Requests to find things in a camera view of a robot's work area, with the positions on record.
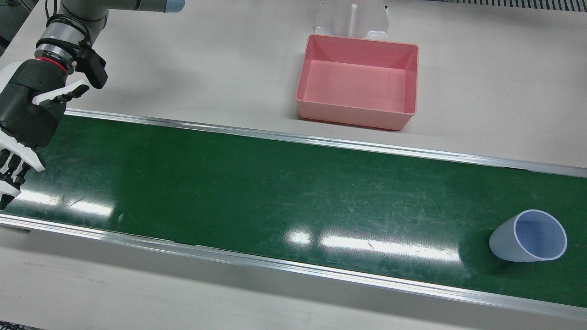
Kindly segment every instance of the robotic arm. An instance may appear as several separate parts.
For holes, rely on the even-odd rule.
[[[35,59],[14,62],[0,72],[0,210],[20,193],[25,174],[45,169],[37,149],[49,144],[66,103],[101,89],[106,61],[92,45],[106,26],[109,9],[180,12],[184,0],[61,0],[36,44]],[[87,80],[65,86],[67,76]]]

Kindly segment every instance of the red ring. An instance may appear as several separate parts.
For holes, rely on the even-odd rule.
[[[49,59],[49,58],[44,58],[44,57],[38,57],[36,59],[42,59],[42,60],[51,62],[51,63],[55,64],[56,66],[58,66],[60,69],[62,69],[68,75],[68,71],[63,67],[63,65],[59,64],[59,62],[52,60],[52,59]]]

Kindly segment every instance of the clear plastic stand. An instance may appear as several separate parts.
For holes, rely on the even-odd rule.
[[[383,40],[389,29],[383,0],[324,0],[315,33]]]

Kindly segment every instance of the pink tray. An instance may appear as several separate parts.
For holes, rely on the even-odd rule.
[[[311,35],[299,78],[302,118],[401,130],[416,113],[418,46]]]

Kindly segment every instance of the vent grille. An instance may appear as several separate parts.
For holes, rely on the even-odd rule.
[[[585,0],[448,0],[460,4],[492,5],[555,11],[587,12]]]

